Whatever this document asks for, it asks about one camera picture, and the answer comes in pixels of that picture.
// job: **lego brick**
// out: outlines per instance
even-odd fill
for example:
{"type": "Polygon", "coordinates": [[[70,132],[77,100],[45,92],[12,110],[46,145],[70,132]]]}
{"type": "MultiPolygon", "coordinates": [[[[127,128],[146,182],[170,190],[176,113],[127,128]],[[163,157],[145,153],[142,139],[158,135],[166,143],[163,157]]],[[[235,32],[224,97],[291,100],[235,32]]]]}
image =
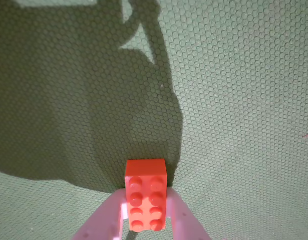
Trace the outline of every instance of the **lego brick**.
{"type": "Polygon", "coordinates": [[[127,160],[125,185],[130,230],[164,229],[167,188],[165,160],[127,160]]]}

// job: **hexagonal pattern surface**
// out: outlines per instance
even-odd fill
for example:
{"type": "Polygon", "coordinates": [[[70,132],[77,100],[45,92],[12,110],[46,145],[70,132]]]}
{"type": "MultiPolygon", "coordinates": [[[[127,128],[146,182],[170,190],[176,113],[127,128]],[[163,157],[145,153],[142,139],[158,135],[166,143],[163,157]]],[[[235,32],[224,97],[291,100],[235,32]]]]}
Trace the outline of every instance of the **hexagonal pattern surface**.
{"type": "Polygon", "coordinates": [[[308,0],[40,1],[0,0],[0,240],[69,239],[145,158],[212,239],[308,240],[308,0]]]}

